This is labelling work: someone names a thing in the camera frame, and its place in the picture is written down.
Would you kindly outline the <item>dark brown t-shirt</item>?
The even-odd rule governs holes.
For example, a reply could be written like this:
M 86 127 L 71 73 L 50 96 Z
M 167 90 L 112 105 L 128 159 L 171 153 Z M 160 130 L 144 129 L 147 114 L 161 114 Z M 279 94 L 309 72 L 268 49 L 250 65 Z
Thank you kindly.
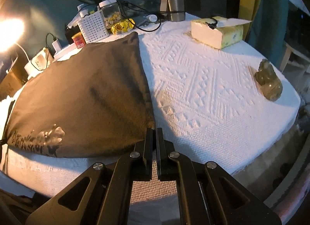
M 136 32 L 91 43 L 30 79 L 2 144 L 57 158 L 119 155 L 155 127 Z

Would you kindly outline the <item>green toy figurine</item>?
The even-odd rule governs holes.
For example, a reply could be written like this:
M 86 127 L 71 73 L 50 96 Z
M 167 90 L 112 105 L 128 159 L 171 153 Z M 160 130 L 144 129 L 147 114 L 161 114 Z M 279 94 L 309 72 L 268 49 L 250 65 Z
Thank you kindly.
M 283 85 L 269 60 L 263 59 L 260 62 L 258 71 L 254 74 L 254 78 L 261 86 L 262 94 L 267 100 L 275 102 L 280 98 Z

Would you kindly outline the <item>cardboard box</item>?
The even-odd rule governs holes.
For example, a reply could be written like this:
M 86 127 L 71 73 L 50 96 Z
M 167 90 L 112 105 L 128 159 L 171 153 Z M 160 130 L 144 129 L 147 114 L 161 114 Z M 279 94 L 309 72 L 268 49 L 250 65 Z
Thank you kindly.
M 24 69 L 24 62 L 16 58 L 8 73 L 1 81 L 1 101 L 7 96 L 13 97 L 21 89 L 27 80 L 27 72 Z

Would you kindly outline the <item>white power strip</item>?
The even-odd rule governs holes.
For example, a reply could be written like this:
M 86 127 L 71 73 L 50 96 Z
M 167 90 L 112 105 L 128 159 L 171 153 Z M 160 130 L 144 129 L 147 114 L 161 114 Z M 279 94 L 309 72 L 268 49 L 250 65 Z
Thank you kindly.
M 73 43 L 71 45 L 66 46 L 62 50 L 60 50 L 58 53 L 54 55 L 54 59 L 56 61 L 65 61 L 70 59 L 71 56 L 76 55 L 81 51 L 81 48 L 76 48 L 76 45 Z

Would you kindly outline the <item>white cartoon mug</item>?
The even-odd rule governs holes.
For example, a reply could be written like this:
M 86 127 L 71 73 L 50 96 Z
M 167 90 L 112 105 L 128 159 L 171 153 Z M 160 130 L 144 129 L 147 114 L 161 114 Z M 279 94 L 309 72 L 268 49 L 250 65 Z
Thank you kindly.
M 48 48 L 42 48 L 32 59 L 31 64 L 38 70 L 45 70 L 52 62 L 54 57 Z

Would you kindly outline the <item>white usb charger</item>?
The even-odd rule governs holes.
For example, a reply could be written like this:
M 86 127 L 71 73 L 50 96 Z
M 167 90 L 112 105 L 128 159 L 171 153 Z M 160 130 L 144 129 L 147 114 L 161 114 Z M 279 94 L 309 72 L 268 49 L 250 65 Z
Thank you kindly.
M 62 50 L 62 48 L 63 48 L 61 46 L 61 43 L 60 43 L 59 39 L 54 40 L 53 43 L 52 43 L 52 46 L 53 46 L 53 48 L 54 48 L 56 53 L 60 52 Z

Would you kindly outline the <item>red can yellow lid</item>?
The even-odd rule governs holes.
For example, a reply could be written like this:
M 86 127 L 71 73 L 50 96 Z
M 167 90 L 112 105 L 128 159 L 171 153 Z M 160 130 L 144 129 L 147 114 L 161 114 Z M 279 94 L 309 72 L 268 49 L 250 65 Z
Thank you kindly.
M 76 33 L 71 38 L 77 49 L 83 48 L 86 45 L 86 41 L 81 32 Z

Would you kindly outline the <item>tissue pack box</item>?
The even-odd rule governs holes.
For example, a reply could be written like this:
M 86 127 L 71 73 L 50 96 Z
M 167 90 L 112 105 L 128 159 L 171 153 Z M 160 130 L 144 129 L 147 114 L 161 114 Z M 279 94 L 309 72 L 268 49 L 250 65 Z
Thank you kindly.
M 244 25 L 251 20 L 215 16 L 191 21 L 191 37 L 212 48 L 221 50 L 243 39 Z

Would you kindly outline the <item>black power adapter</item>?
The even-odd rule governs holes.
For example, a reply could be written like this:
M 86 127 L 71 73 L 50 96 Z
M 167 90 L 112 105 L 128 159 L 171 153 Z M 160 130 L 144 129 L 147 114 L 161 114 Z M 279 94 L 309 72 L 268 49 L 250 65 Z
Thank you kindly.
M 65 37 L 68 41 L 68 44 L 74 43 L 72 37 L 80 32 L 80 28 L 78 25 L 69 28 L 68 26 L 65 28 Z

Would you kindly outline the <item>white perforated plastic basket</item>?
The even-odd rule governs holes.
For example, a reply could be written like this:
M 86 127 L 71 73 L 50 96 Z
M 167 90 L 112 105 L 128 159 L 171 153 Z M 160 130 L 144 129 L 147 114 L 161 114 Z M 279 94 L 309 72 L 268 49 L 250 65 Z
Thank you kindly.
M 81 18 L 77 24 L 86 43 L 97 42 L 109 36 L 101 11 Z

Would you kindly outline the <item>yellow snack packet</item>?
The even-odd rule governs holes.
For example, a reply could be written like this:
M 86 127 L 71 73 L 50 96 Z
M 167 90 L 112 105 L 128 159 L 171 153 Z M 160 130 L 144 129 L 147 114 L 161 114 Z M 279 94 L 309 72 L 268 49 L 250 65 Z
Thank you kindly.
M 132 30 L 134 28 L 134 20 L 133 19 L 125 19 L 121 22 L 115 23 L 112 27 L 111 27 L 111 32 L 113 35 L 118 35 L 118 34 L 122 34 L 122 33 L 126 33 L 129 32 L 130 30 Z

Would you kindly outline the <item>white crumpled tissue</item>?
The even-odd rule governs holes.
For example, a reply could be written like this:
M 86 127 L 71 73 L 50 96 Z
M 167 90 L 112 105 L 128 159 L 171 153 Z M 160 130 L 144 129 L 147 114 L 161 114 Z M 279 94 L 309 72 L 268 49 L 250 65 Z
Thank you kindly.
M 77 25 L 77 22 L 81 19 L 81 15 L 80 13 L 84 10 L 87 10 L 87 4 L 82 3 L 79 6 L 77 6 L 77 14 L 73 17 L 73 19 L 66 25 L 67 28 L 72 28 L 75 27 Z

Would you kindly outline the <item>glass jar white lid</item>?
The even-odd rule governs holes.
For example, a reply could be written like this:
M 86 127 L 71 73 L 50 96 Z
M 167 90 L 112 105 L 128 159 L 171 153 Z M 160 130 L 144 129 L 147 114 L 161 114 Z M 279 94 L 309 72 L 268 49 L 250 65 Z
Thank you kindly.
M 107 29 L 111 29 L 114 24 L 122 20 L 117 0 L 104 0 L 99 3 L 99 8 L 102 11 L 103 20 Z

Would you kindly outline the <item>white desk lamp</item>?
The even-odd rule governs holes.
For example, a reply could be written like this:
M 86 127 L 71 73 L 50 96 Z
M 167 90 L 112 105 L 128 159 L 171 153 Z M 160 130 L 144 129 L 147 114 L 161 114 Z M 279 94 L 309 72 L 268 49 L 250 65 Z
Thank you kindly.
M 1 80 L 7 75 L 13 62 L 17 59 L 13 57 L 13 51 L 17 47 L 22 51 L 27 63 L 24 69 L 28 78 L 36 76 L 34 67 L 31 67 L 30 58 L 25 49 L 18 43 L 25 32 L 25 25 L 22 19 L 4 18 L 1 19 Z

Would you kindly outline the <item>steel tumbler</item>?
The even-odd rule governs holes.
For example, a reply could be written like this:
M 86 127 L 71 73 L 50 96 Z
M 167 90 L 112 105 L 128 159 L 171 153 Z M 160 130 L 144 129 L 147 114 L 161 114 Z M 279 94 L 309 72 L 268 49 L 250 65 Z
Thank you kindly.
M 161 0 L 160 14 L 171 22 L 181 22 L 185 20 L 184 0 Z

